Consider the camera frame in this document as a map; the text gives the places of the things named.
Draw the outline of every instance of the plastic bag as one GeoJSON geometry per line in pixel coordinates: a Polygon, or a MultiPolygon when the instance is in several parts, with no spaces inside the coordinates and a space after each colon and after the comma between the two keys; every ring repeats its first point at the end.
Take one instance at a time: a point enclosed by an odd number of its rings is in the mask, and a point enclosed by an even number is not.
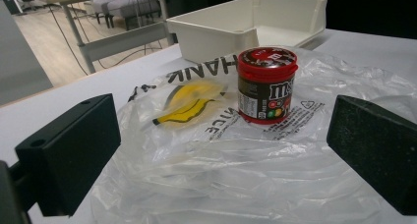
{"type": "Polygon", "coordinates": [[[136,88],[118,112],[122,144],[92,189],[97,222],[379,223],[383,199],[326,143],[331,112],[345,94],[413,121],[417,87],[288,49],[299,70],[279,124],[239,116],[233,55],[136,88]]]}

